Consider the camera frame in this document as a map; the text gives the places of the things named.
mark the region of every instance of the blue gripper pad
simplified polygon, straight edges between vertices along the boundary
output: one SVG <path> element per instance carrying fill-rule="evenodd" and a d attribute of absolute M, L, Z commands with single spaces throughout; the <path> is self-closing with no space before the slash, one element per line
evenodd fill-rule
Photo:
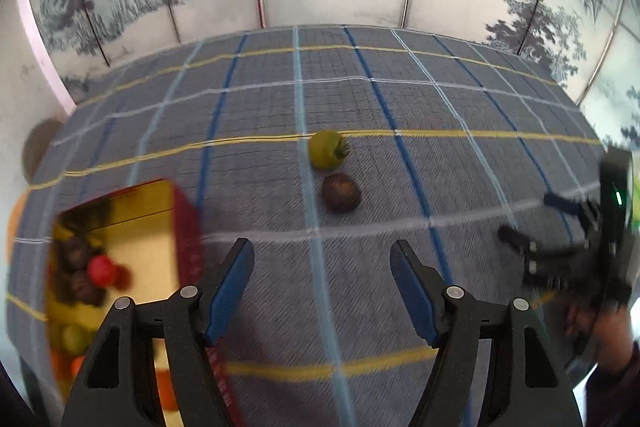
<path fill-rule="evenodd" d="M 391 273 L 400 290 L 404 307 L 418 336 L 424 338 L 430 346 L 436 346 L 440 334 L 436 329 L 433 304 L 427 292 L 420 284 L 418 276 L 409 264 L 400 248 L 392 248 L 390 255 Z"/>
<path fill-rule="evenodd" d="M 207 346 L 213 346 L 226 333 L 253 269 L 254 245 L 246 241 L 211 301 L 209 326 L 204 332 Z"/>

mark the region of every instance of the yellow stripe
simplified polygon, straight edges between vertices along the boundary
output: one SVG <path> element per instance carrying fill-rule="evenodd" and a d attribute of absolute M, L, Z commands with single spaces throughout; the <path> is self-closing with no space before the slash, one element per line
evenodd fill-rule
<path fill-rule="evenodd" d="M 352 50 L 353 47 L 348 44 L 328 44 L 326 46 L 301 46 L 300 51 L 311 52 L 311 51 L 324 51 L 324 50 Z M 371 50 L 371 51 L 379 51 L 379 52 L 395 52 L 395 53 L 409 53 L 408 50 L 402 48 L 376 48 L 373 46 L 358 46 L 360 50 Z M 279 53 L 291 53 L 294 52 L 294 48 L 273 48 L 268 50 L 256 50 L 250 52 L 242 52 L 239 54 L 222 54 L 216 55 L 211 58 L 205 58 L 204 60 L 199 60 L 197 62 L 192 62 L 187 65 L 187 68 L 193 70 L 194 68 L 200 68 L 202 66 L 207 66 L 208 64 L 213 64 L 219 60 L 223 60 L 224 58 L 233 59 L 233 58 L 243 58 L 243 57 L 258 57 L 260 55 L 271 55 L 271 54 L 279 54 Z M 511 73 L 521 74 L 522 76 L 526 76 L 528 78 L 533 78 L 534 80 L 538 80 L 543 82 L 544 84 L 548 84 L 549 86 L 557 86 L 555 82 L 550 82 L 549 80 L 545 80 L 544 78 L 540 78 L 535 74 L 523 73 L 522 71 L 513 70 L 512 68 L 507 68 L 506 66 L 496 66 L 495 64 L 489 64 L 488 62 L 482 62 L 481 60 L 473 60 L 472 58 L 465 57 L 454 57 L 452 55 L 446 55 L 441 53 L 433 53 L 433 52 L 421 52 L 412 50 L 414 54 L 418 55 L 429 55 L 431 57 L 440 57 L 440 58 L 456 58 L 457 60 L 462 60 L 464 62 L 471 62 L 473 64 L 478 64 L 480 66 L 490 66 L 496 68 L 498 70 L 510 71 Z M 175 73 L 180 71 L 182 66 L 171 66 L 169 68 L 164 68 L 164 70 L 156 71 L 155 73 L 148 74 L 147 76 L 143 76 L 142 78 L 138 78 L 136 80 L 132 80 L 131 82 L 127 82 L 126 84 L 122 84 L 121 86 L 116 86 L 113 89 L 108 90 L 102 94 L 98 94 L 96 96 L 92 96 L 84 100 L 83 102 L 78 104 L 78 107 L 85 107 L 87 105 L 91 105 L 92 103 L 98 102 L 99 100 L 103 100 L 108 96 L 111 96 L 113 93 L 117 91 L 122 91 L 125 89 L 129 89 L 134 86 L 139 86 L 140 84 L 144 84 L 145 82 L 160 76 L 162 74 L 167 73 Z"/>
<path fill-rule="evenodd" d="M 556 296 L 556 292 L 545 292 L 544 294 L 542 294 L 540 296 L 540 298 L 536 301 L 533 301 L 531 303 L 531 307 L 533 309 L 537 309 L 540 308 L 540 306 L 545 305 L 546 303 L 548 303 L 549 301 L 553 300 L 553 298 Z"/>
<path fill-rule="evenodd" d="M 421 362 L 422 360 L 434 359 L 438 350 L 429 346 L 414 347 L 404 351 L 396 351 L 388 355 L 378 357 L 368 357 L 366 359 L 353 360 L 342 365 L 342 372 L 345 377 L 357 377 L 377 371 L 388 371 L 394 367 L 407 363 Z"/>
<path fill-rule="evenodd" d="M 390 129 L 362 129 L 362 130 L 348 130 L 348 131 L 338 131 L 343 136 L 348 137 L 380 137 L 380 136 L 393 136 L 395 133 Z M 462 129 L 399 129 L 397 131 L 398 134 L 406 137 L 417 137 L 417 138 L 463 138 L 466 136 L 465 131 Z M 594 140 L 590 138 L 585 138 L 582 136 L 564 136 L 561 134 L 542 134 L 542 133 L 534 133 L 534 132 L 513 132 L 513 131 L 483 131 L 483 130 L 472 130 L 470 131 L 472 136 L 480 137 L 480 138 L 523 138 L 529 140 L 557 140 L 557 141 L 566 141 L 566 142 L 575 142 L 575 143 L 586 143 L 592 145 L 598 145 L 600 143 L 599 140 Z M 107 171 L 110 169 L 115 169 L 117 167 L 124 167 L 127 165 L 132 165 L 136 162 L 143 162 L 148 160 L 156 160 L 158 158 L 165 158 L 166 156 L 173 156 L 188 150 L 197 150 L 202 149 L 204 147 L 212 147 L 212 146 L 221 146 L 221 145 L 233 145 L 238 143 L 254 143 L 254 142 L 291 142 L 297 141 L 300 138 L 307 138 L 310 134 L 301 135 L 301 134 L 280 134 L 280 135 L 257 135 L 257 136 L 237 136 L 237 137 L 228 137 L 228 138 L 218 138 L 215 140 L 208 140 L 203 142 L 196 143 L 188 143 L 185 145 L 180 145 L 179 147 L 174 147 L 173 149 L 167 149 L 164 151 L 158 151 L 153 153 L 148 153 L 142 156 L 133 156 L 131 158 L 124 158 L 123 160 L 118 160 L 115 162 L 104 163 L 101 165 L 96 165 L 94 167 L 89 167 L 87 169 L 83 169 L 81 171 L 67 171 L 63 174 L 60 174 L 57 178 L 31 185 L 33 190 L 39 190 L 41 188 L 47 188 L 55 185 L 62 178 L 70 177 L 70 178 L 80 178 L 83 176 L 87 176 L 89 174 L 93 174 L 94 172 Z"/>
<path fill-rule="evenodd" d="M 373 46 L 358 46 L 358 49 L 361 50 L 371 50 L 371 51 L 379 51 L 379 52 L 395 52 L 395 53 L 414 53 L 416 55 L 429 55 L 430 57 L 438 57 L 438 58 L 454 58 L 457 60 L 462 60 L 463 62 L 470 62 L 471 64 L 477 64 L 478 66 L 489 66 L 495 68 L 497 70 L 509 71 L 510 73 L 521 74 L 522 76 L 526 76 L 527 78 L 533 78 L 543 84 L 547 84 L 549 86 L 557 86 L 556 82 L 551 80 L 546 80 L 541 78 L 540 76 L 536 76 L 535 74 L 524 73 L 523 71 L 514 70 L 513 68 L 508 68 L 506 66 L 497 66 L 496 64 L 491 64 L 489 62 L 483 62 L 482 60 L 474 60 L 473 58 L 466 57 L 456 57 L 455 55 L 446 55 L 443 53 L 434 53 L 434 52 L 420 52 L 416 50 L 406 50 L 404 48 L 375 48 Z"/>
<path fill-rule="evenodd" d="M 18 299 L 15 295 L 11 295 L 11 293 L 7 293 L 6 294 L 6 299 L 15 304 L 18 308 L 20 308 L 23 312 L 31 315 L 31 317 L 33 317 L 34 319 L 38 320 L 38 321 L 42 321 L 42 322 L 46 322 L 47 321 L 47 315 L 45 315 L 42 312 L 39 312 L 37 310 L 34 310 L 31 306 L 29 306 L 27 303 L 22 302 L 20 299 Z"/>
<path fill-rule="evenodd" d="M 351 378 L 379 371 L 388 371 L 407 363 L 431 360 L 436 356 L 437 352 L 437 349 L 424 346 L 396 351 L 388 355 L 352 360 L 342 365 L 342 372 L 345 377 Z M 228 362 L 226 370 L 228 374 L 236 377 L 257 377 L 279 382 L 300 383 L 304 381 L 329 380 L 336 371 L 336 366 L 330 364 L 266 365 L 255 362 Z"/>

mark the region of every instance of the kiwi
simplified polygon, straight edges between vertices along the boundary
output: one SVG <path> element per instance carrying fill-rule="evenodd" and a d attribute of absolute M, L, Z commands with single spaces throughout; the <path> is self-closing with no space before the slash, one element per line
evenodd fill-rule
<path fill-rule="evenodd" d="M 362 198 L 358 184 L 343 172 L 330 174 L 322 181 L 321 195 L 324 204 L 337 214 L 351 212 Z"/>

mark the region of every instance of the green fruit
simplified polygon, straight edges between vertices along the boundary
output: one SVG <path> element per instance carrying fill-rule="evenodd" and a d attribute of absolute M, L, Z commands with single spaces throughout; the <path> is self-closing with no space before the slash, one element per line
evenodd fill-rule
<path fill-rule="evenodd" d="M 59 323 L 49 324 L 49 346 L 60 353 L 65 351 L 65 346 L 62 343 L 62 331 L 64 328 Z"/>
<path fill-rule="evenodd" d="M 84 355 L 91 343 L 89 331 L 77 324 L 69 324 L 62 330 L 62 345 L 72 357 Z"/>
<path fill-rule="evenodd" d="M 318 131 L 309 140 L 309 160 L 316 169 L 335 169 L 348 154 L 347 139 L 335 131 Z"/>

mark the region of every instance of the orange fruit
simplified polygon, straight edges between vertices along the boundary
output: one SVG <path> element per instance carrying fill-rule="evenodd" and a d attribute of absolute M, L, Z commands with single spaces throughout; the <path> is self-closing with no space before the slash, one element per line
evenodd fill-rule
<path fill-rule="evenodd" d="M 178 402 L 175 399 L 174 385 L 171 383 L 171 375 L 168 369 L 156 369 L 156 382 L 160 405 L 165 411 L 177 411 Z"/>
<path fill-rule="evenodd" d="M 75 357 L 74 361 L 71 362 L 71 378 L 73 378 L 74 380 L 78 376 L 78 373 L 80 373 L 80 367 L 82 365 L 83 360 L 84 360 L 84 355 L 82 357 Z"/>
<path fill-rule="evenodd" d="M 53 378 L 56 380 L 65 380 L 69 377 L 69 358 L 59 351 L 50 350 L 51 353 L 51 370 Z"/>

